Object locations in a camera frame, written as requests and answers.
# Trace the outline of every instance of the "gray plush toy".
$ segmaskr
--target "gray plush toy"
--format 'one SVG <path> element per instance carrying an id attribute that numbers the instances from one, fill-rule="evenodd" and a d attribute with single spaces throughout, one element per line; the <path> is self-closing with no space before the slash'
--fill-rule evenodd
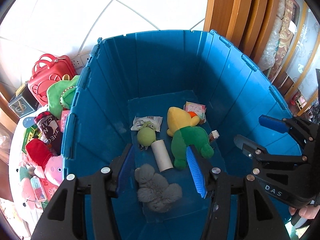
<path id="1" fill-rule="evenodd" d="M 155 173 L 149 164 L 143 164 L 134 173 L 139 183 L 138 200 L 146 203 L 154 212 L 164 213 L 171 209 L 172 203 L 182 198 L 182 189 L 176 184 L 170 184 L 162 175 Z"/>

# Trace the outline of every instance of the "bin floor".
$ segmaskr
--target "bin floor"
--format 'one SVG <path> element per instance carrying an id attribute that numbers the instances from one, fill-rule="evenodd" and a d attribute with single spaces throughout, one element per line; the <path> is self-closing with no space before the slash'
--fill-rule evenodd
<path id="1" fill-rule="evenodd" d="M 156 133 L 156 138 L 157 140 L 164 140 L 172 162 L 174 161 L 174 157 L 171 153 L 170 147 L 172 138 L 167 135 L 167 112 L 169 107 L 171 106 L 183 108 L 183 105 L 186 103 L 186 101 L 198 103 L 198 99 L 193 91 L 185 90 L 171 94 L 163 94 L 146 98 L 136 98 L 133 100 L 129 100 L 128 103 L 129 120 L 131 121 L 133 121 L 135 116 L 144 117 L 153 115 L 163 117 L 161 130 L 160 132 Z M 215 129 L 215 127 L 210 127 L 208 122 L 202 124 L 201 127 L 204 128 L 208 134 Z M 136 149 L 136 167 L 140 167 L 145 163 L 149 163 L 155 168 L 156 172 L 160 173 L 151 147 L 149 147 L 148 150 L 140 151 L 139 144 L 137 142 L 137 132 L 131 131 L 131 136 L 132 143 Z M 211 146 L 214 148 L 214 155 L 210 159 L 210 162 L 214 166 L 219 167 L 225 171 L 225 163 L 223 158 L 221 157 L 221 153 L 218 149 L 217 144 L 213 142 Z M 166 213 L 152 212 L 146 206 L 143 206 L 143 213 L 146 217 L 147 222 L 161 222 L 167 219 L 184 216 L 208 208 L 209 199 L 202 199 L 201 196 L 197 193 L 189 167 L 187 167 L 183 171 L 171 169 L 163 172 L 162 175 L 168 180 L 169 184 L 178 183 L 181 186 L 183 197 L 179 201 L 174 203 L 172 209 Z"/>

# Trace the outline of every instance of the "das logo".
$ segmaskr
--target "das logo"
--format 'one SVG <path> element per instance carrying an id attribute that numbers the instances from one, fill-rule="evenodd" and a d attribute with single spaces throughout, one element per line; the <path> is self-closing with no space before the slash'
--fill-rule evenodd
<path id="1" fill-rule="evenodd" d="M 266 186 L 264 187 L 264 189 L 265 189 L 267 192 L 272 193 L 272 194 L 274 194 L 274 195 L 276 195 L 276 196 L 278 196 L 278 197 L 281 197 L 281 196 L 282 196 L 282 192 L 281 192 L 281 191 L 278 191 L 278 190 L 276 190 L 275 188 L 272 188 L 272 187 L 270 187 L 270 186 L 268 186 L 268 185 L 266 185 Z"/>

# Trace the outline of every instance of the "yellow plush toy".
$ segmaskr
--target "yellow plush toy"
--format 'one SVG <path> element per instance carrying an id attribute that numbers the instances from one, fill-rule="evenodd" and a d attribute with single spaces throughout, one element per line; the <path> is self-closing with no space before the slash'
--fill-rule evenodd
<path id="1" fill-rule="evenodd" d="M 194 145 L 199 153 L 205 158 L 212 157 L 214 151 L 210 146 L 207 132 L 196 126 L 200 121 L 199 116 L 177 108 L 170 107 L 167 122 L 169 129 L 167 134 L 173 136 L 171 151 L 175 158 L 174 166 L 182 170 L 187 166 L 186 151 L 189 145 Z"/>
<path id="2" fill-rule="evenodd" d="M 186 126 L 196 126 L 200 122 L 199 116 L 191 117 L 191 115 L 178 107 L 170 107 L 168 110 L 167 122 L 169 129 L 167 134 L 173 137 L 176 130 Z"/>

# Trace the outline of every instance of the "green plush toy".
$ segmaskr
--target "green plush toy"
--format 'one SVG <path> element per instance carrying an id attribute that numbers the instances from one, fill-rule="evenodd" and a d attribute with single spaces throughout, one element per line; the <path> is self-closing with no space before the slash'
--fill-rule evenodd
<path id="1" fill-rule="evenodd" d="M 145 122 L 137 134 L 137 140 L 140 145 L 148 149 L 151 143 L 156 141 L 156 127 L 150 121 Z"/>
<path id="2" fill-rule="evenodd" d="M 48 88 L 48 111 L 58 119 L 61 119 L 63 108 L 70 109 L 79 78 L 77 75 L 72 80 L 60 80 Z"/>
<path id="3" fill-rule="evenodd" d="M 180 108 L 170 107 L 168 110 L 167 134 L 173 136 L 171 151 L 175 158 L 174 166 L 179 170 L 187 166 L 186 151 L 189 145 L 193 144 L 204 158 L 213 156 L 214 151 L 210 146 L 207 132 L 196 126 L 199 121 L 198 116 L 191 117 L 189 113 Z"/>

